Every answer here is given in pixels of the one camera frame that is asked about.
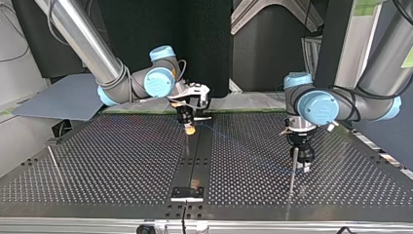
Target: black bracket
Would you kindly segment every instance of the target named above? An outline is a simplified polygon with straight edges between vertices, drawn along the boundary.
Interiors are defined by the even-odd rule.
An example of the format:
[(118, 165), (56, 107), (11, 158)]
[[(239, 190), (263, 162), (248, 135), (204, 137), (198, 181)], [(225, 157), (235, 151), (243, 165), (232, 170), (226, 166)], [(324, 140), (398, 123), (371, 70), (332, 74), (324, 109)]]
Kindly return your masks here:
[(172, 202), (202, 202), (204, 200), (204, 188), (174, 187), (170, 200)]

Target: gray panel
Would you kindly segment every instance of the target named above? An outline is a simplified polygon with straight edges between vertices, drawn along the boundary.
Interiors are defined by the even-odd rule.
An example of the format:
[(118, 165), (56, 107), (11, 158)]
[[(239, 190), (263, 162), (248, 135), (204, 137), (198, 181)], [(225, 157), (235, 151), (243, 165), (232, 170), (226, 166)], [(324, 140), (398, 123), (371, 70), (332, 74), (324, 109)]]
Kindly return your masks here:
[(19, 106), (13, 114), (87, 121), (103, 106), (92, 74), (69, 75)]

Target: perforated metal table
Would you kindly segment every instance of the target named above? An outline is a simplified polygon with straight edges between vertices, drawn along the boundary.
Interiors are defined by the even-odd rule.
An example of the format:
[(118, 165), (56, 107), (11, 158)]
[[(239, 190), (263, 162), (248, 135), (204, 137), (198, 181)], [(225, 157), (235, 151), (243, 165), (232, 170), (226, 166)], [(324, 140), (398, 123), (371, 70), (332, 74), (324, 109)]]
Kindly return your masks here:
[[(0, 227), (13, 217), (413, 223), (413, 181), (342, 127), (317, 131), (317, 159), (288, 196), (284, 118), (215, 114), (186, 136), (173, 115), (99, 116), (52, 147), (58, 167), (45, 150), (0, 179)], [(175, 187), (201, 187), (204, 200), (174, 203)]]

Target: silver arm tube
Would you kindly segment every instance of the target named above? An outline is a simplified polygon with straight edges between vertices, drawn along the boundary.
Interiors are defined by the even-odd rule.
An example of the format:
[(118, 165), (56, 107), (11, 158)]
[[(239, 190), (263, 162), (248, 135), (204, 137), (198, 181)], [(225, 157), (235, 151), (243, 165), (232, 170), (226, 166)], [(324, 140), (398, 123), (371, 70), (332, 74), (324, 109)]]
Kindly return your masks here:
[[(49, 4), (54, 0), (35, 1), (47, 15)], [(110, 82), (121, 75), (121, 62), (109, 50), (76, 0), (55, 0), (52, 20), (67, 43), (100, 83)]]
[[(403, 1), (406, 12), (413, 14), (413, 1)], [(413, 69), (401, 68), (413, 47), (413, 26), (399, 13), (368, 62), (357, 86), (377, 96), (393, 96), (410, 79)]]

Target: metal sheet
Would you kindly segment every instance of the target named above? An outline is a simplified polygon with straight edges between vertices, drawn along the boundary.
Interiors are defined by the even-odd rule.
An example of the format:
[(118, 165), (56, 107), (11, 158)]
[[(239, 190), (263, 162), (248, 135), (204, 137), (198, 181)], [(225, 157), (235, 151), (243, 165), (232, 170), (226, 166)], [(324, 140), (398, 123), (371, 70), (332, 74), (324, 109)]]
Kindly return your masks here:
[[(174, 118), (94, 119), (54, 147), (60, 167), (43, 152), (1, 178), (0, 216), (413, 222), (413, 181), (344, 128), (317, 132), (288, 196), (284, 114), (216, 114), (188, 139)], [(171, 203), (188, 182), (204, 201)]]
[(278, 136), (284, 118), (215, 116), (203, 218), (413, 221), (413, 181), (344, 128), (317, 132), (316, 162), (296, 175), (290, 197), (290, 146)]
[(19, 106), (14, 115), (88, 121), (103, 106), (92, 74), (69, 75)]
[(186, 135), (175, 116), (102, 116), (0, 194), (1, 216), (164, 218)]

